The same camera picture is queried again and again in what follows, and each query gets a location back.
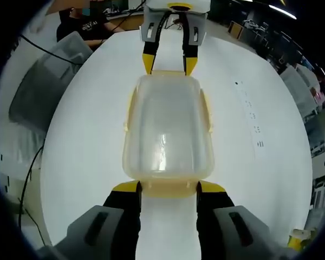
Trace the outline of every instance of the yellow object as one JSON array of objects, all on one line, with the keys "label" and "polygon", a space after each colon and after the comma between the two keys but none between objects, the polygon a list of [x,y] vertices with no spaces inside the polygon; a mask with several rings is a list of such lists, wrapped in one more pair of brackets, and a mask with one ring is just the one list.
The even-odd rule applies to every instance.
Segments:
[{"label": "yellow object", "polygon": [[168,8],[172,8],[172,7],[187,7],[189,8],[189,10],[193,9],[193,6],[191,4],[187,4],[187,3],[168,3],[167,4]]},{"label": "yellow object", "polygon": [[137,93],[137,87],[135,87],[134,92],[131,94],[131,97],[129,100],[128,111],[126,114],[126,122],[124,125],[125,132],[128,132],[130,129],[132,113],[134,111],[135,102],[136,102],[136,93]]},{"label": "yellow object", "polygon": [[112,191],[136,192],[138,183],[138,180],[129,181],[127,183],[121,183],[114,187]]},{"label": "yellow object", "polygon": [[293,229],[289,236],[288,247],[300,252],[310,243],[313,232],[310,230]]},{"label": "yellow object", "polygon": [[289,236],[288,247],[296,250],[297,252],[300,252],[302,250],[301,242],[302,240]]},{"label": "yellow object", "polygon": [[230,27],[231,27],[231,31],[230,31],[231,36],[235,39],[239,39],[243,31],[243,26],[232,21],[230,23]]},{"label": "yellow object", "polygon": [[187,57],[185,58],[185,75],[190,76],[193,72],[195,65],[197,63],[197,57]]},{"label": "yellow object", "polygon": [[201,97],[201,105],[202,105],[203,112],[204,112],[206,127],[207,127],[208,131],[210,133],[212,133],[210,105],[208,102],[208,98],[207,98],[206,94],[204,93],[203,89],[201,89],[200,97]]},{"label": "yellow object", "polygon": [[145,65],[146,73],[150,74],[153,69],[155,56],[152,54],[142,54],[143,63]]},{"label": "yellow object", "polygon": [[195,179],[141,179],[142,193],[156,198],[186,198],[196,193]]},{"label": "yellow object", "polygon": [[202,192],[226,192],[223,187],[218,184],[210,183],[208,181],[201,180]]}]

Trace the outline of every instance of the black t-shirt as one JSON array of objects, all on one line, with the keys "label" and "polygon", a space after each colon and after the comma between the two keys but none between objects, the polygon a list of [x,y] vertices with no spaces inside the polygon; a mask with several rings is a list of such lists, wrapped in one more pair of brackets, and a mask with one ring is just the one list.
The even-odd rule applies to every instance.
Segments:
[{"label": "black t-shirt", "polygon": [[108,23],[104,15],[98,17],[82,16],[80,18],[67,17],[62,21],[56,31],[56,39],[60,41],[73,31],[77,31],[83,40],[108,39],[113,33],[104,26]]}]

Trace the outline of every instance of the person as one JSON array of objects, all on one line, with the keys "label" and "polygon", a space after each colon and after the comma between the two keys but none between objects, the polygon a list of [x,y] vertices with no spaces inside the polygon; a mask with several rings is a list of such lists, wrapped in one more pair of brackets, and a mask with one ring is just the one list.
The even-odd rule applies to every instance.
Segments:
[{"label": "person", "polygon": [[96,49],[113,33],[124,31],[106,19],[104,14],[88,16],[83,9],[72,8],[59,12],[61,24],[57,28],[56,38],[60,41],[73,31],[77,31],[91,49]]},{"label": "person", "polygon": [[325,142],[325,102],[323,103],[323,110],[307,121],[304,126],[311,149]]}]

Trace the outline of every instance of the desk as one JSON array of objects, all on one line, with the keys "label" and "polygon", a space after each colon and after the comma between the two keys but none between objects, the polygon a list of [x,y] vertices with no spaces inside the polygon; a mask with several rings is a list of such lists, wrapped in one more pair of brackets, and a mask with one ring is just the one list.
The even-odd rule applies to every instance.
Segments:
[{"label": "desk", "polygon": [[228,33],[235,39],[239,39],[244,27],[239,23],[231,21],[229,29],[227,30]]},{"label": "desk", "polygon": [[120,24],[124,19],[126,19],[121,25],[120,28],[122,28],[125,31],[130,30],[138,30],[139,27],[143,24],[144,17],[143,17],[143,11],[142,12],[135,12],[129,17],[127,17],[129,14],[122,14],[122,15],[116,15],[116,16],[109,16],[107,19],[113,23],[114,25]]},{"label": "desk", "polygon": [[325,144],[323,152],[312,158],[313,180],[325,176]]},{"label": "desk", "polygon": [[[54,244],[72,221],[130,180],[122,169],[124,122],[145,74],[143,46],[138,31],[114,34],[58,104],[41,166],[42,209]],[[181,46],[180,31],[163,30],[153,69],[182,70]],[[312,185],[308,139],[294,100],[272,66],[242,47],[206,37],[198,56],[192,76],[209,97],[213,122],[215,166],[206,180],[221,184],[284,244],[293,228],[304,227]]]}]

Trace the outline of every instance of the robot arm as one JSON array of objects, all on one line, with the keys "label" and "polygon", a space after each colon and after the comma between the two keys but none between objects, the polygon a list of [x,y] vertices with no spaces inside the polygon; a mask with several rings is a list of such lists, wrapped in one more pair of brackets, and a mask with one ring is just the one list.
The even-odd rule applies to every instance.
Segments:
[{"label": "robot arm", "polygon": [[145,41],[142,55],[147,74],[151,74],[155,56],[159,48],[163,25],[171,14],[179,15],[183,28],[183,63],[185,75],[189,76],[196,63],[198,46],[205,37],[208,0],[190,0],[172,3],[169,0],[147,1],[144,10],[144,23],[141,27],[142,40]]},{"label": "robot arm", "polygon": [[[103,206],[95,206],[70,224],[54,247],[39,250],[43,260],[134,260],[140,231],[139,181],[115,188]],[[197,185],[197,230],[202,260],[291,259],[297,254],[270,238],[269,228],[243,206],[234,206],[217,184]]]}]

